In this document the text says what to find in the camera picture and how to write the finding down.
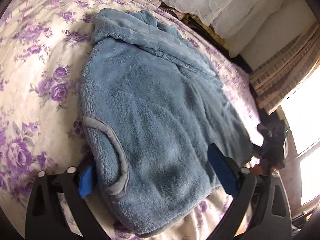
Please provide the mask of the person's right hand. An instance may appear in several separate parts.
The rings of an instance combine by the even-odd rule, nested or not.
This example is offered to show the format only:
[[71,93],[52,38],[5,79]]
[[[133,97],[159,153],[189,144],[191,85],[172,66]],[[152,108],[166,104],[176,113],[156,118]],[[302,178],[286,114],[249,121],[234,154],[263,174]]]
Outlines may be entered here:
[[249,168],[249,171],[257,176],[269,176],[275,170],[276,168],[269,162],[259,163],[258,165]]

